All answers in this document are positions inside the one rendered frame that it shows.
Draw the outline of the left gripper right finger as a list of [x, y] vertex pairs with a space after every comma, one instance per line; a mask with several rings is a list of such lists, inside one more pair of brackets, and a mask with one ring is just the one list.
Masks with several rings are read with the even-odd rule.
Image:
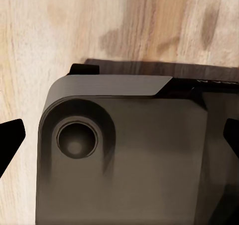
[[228, 118], [223, 136], [239, 159], [239, 120]]

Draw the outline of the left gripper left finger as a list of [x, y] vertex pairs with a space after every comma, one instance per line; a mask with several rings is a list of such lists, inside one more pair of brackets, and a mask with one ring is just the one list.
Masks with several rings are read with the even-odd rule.
[[20, 118], [0, 124], [0, 178], [25, 137], [24, 124]]

